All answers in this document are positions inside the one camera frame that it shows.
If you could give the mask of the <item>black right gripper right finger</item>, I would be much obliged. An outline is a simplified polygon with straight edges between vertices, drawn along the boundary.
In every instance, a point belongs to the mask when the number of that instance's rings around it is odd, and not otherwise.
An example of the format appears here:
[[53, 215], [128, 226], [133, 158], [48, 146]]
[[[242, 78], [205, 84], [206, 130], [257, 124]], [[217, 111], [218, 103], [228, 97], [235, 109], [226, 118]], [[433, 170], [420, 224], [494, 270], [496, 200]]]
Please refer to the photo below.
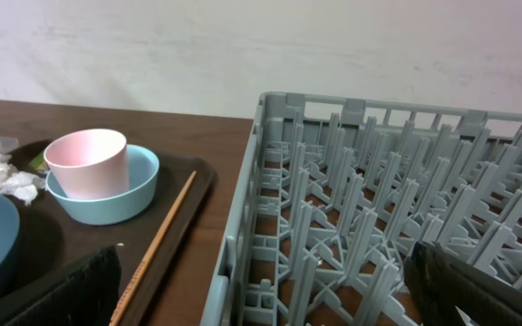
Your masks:
[[425, 325], [522, 326], [522, 292], [446, 253], [418, 242], [404, 262], [404, 282]]

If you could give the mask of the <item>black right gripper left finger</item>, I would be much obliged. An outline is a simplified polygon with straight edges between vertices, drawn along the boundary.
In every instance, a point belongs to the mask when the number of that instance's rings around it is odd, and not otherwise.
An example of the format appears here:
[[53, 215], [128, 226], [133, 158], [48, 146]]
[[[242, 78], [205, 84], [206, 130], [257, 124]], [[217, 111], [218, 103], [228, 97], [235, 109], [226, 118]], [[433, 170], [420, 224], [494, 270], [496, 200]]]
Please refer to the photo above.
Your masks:
[[6, 325], [107, 325], [119, 300], [121, 264], [105, 246], [29, 284]]

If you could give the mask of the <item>white tissue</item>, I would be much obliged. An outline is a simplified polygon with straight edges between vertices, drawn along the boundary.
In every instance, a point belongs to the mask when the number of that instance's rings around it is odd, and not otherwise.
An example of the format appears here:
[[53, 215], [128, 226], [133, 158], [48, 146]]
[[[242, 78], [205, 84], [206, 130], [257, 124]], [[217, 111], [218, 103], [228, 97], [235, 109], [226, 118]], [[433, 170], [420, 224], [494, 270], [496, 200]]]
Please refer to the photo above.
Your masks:
[[10, 155], [0, 153], [0, 195], [12, 196], [30, 206], [40, 190], [45, 189], [45, 181], [33, 173], [21, 171], [10, 164]]

